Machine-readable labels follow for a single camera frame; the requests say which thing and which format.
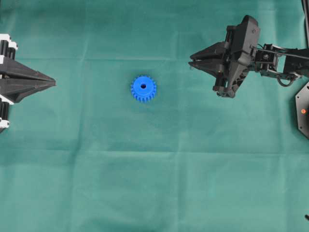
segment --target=blue gear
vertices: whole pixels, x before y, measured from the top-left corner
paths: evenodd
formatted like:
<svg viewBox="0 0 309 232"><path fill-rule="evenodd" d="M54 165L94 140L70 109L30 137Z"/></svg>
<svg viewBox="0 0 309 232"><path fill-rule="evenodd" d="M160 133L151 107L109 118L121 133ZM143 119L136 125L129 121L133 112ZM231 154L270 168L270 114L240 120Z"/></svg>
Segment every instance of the blue gear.
<svg viewBox="0 0 309 232"><path fill-rule="evenodd" d="M131 93L136 100L140 102L148 102L155 97L155 81L146 75L141 75L132 83Z"/></svg>

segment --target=green fabric surface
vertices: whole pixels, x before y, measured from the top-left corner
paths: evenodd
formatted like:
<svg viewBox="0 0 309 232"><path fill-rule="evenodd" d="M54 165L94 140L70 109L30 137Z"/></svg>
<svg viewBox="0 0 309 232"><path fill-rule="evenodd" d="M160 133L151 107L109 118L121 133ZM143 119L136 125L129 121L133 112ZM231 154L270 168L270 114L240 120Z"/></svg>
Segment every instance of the green fabric surface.
<svg viewBox="0 0 309 232"><path fill-rule="evenodd" d="M57 86L0 135L0 232L306 232L309 141L295 94L251 72L234 99L189 56L248 14L305 48L298 0L3 0L16 60ZM142 104L139 74L157 82Z"/></svg>

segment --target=cable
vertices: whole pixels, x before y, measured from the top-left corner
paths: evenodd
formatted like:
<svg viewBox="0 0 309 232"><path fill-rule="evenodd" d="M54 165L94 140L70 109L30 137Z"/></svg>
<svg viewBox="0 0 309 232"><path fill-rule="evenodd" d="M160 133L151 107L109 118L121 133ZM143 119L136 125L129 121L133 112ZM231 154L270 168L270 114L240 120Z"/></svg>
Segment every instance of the cable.
<svg viewBox="0 0 309 232"><path fill-rule="evenodd" d="M281 81L281 79L280 79L279 77L277 77L277 81L278 81L278 83L279 83L281 86L283 86L283 87L289 87L289 86L291 86L291 85L293 84L294 79L290 80L290 83L288 83L288 84L284 84L284 83Z"/></svg>
<svg viewBox="0 0 309 232"><path fill-rule="evenodd" d="M274 51L270 51L270 50L266 50L266 49L257 48L257 47L254 47L254 46L253 46L253 48L255 48L259 51L262 51L262 52L269 52L269 53L273 53L273 54L277 54L277 55L281 55L281 56L297 57L297 58L309 60L309 57L303 57L303 56L294 55L294 54L290 54L290 53L274 52Z"/></svg>

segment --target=black cable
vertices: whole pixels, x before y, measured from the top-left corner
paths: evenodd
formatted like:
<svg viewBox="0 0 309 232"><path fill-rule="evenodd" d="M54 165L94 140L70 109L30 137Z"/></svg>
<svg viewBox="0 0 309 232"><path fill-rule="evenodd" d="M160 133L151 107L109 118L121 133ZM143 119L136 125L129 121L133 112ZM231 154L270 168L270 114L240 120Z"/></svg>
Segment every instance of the black cable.
<svg viewBox="0 0 309 232"><path fill-rule="evenodd" d="M290 83L288 83L288 84L284 84L284 83L281 81L281 79L280 79L279 77L277 77L277 81L278 81L278 83L279 83L281 86L283 86L283 87L289 87L289 86L291 86L291 85L293 84L294 79L290 80Z"/></svg>
<svg viewBox="0 0 309 232"><path fill-rule="evenodd" d="M294 55L294 54L290 54L290 53L281 53L281 52L274 52L274 51L270 51L270 50L266 50L266 49L261 49L261 48L257 48L257 47L253 47L259 51L262 52L269 52L269 53L273 53L273 54L277 54L277 55L281 55L281 56L289 56L289 57L297 57L297 58L301 58L301 59L308 59L309 57L303 57L303 56L299 56L299 55Z"/></svg>

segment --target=green cloth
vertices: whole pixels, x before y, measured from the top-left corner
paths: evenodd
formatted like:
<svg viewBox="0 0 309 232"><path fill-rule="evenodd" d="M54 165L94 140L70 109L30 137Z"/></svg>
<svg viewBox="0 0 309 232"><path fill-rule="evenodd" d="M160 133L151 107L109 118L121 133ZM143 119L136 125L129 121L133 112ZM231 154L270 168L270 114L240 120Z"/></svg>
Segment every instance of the green cloth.
<svg viewBox="0 0 309 232"><path fill-rule="evenodd" d="M256 18L305 48L298 0L3 0L16 60L57 86L0 135L0 232L307 232L309 141L290 88L250 73L234 99L189 56ZM130 84L157 82L142 104Z"/></svg>

